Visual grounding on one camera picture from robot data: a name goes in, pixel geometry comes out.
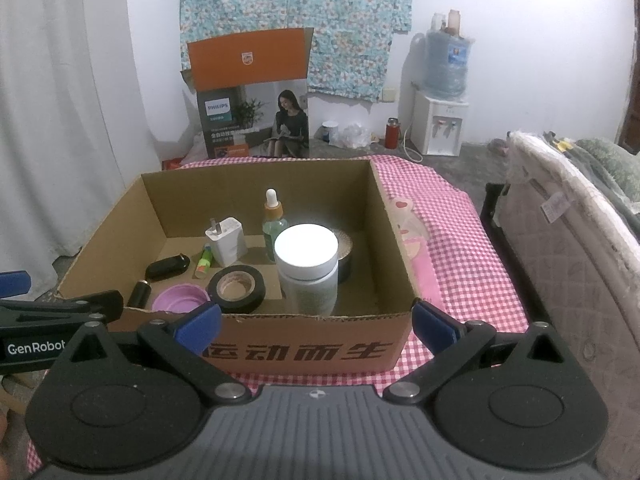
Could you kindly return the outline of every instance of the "gray ribbed panel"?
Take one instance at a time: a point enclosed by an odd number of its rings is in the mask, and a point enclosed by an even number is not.
[[[310,394],[321,390],[324,396]],[[419,408],[371,386],[265,386],[248,405],[218,408],[202,433],[148,469],[85,476],[55,467],[34,480],[602,480],[585,465],[509,472],[450,446]]]

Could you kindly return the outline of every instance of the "blue floral fabric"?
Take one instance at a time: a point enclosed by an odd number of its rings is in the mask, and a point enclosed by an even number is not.
[[[412,0],[180,0],[182,68],[187,43],[235,32],[313,27],[311,91],[377,101],[394,32],[411,29]]]

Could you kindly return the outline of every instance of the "gingham cloth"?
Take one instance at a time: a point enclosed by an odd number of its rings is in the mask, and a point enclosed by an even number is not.
[[[482,319],[500,332],[524,332],[527,321],[520,300],[500,258],[484,234],[469,196],[454,188],[434,170],[389,155],[373,155],[380,180],[389,197],[409,197],[414,213],[431,234],[429,251],[447,313],[460,320]],[[223,158],[188,164],[202,168],[212,164],[241,162],[282,163],[283,159]],[[404,345],[396,367],[379,374],[325,376],[236,375],[252,391],[259,384],[373,384],[381,393],[432,357],[413,332]],[[27,452],[30,472],[40,467],[31,442]]]

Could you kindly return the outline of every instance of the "white cable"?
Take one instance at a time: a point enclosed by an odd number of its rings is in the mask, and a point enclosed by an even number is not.
[[[406,133],[409,131],[409,129],[411,129],[411,126],[414,124],[414,121],[412,120],[409,123],[409,126],[404,130],[404,136],[402,137],[402,148],[404,149],[404,154],[406,155],[406,157],[411,161],[411,162],[422,162],[424,160],[424,157],[422,156],[422,154],[416,150],[414,150],[413,148],[408,148],[406,146]],[[409,152],[414,152],[417,156],[419,156],[420,158],[413,158],[411,155],[409,155]]]

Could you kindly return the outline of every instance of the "quilted mattress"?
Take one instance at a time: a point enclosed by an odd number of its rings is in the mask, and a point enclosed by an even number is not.
[[[542,139],[513,134],[495,221],[609,410],[597,467],[640,478],[640,248],[609,202]],[[549,223],[541,206],[570,202]]]

